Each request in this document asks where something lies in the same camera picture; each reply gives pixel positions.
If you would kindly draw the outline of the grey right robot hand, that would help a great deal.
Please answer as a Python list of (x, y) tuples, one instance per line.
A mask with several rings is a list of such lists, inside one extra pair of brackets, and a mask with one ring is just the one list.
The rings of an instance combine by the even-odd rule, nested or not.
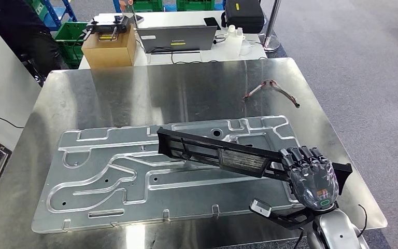
[(316, 147), (289, 147), (279, 152), (299, 203), (315, 211), (331, 209), (339, 195), (332, 162)]

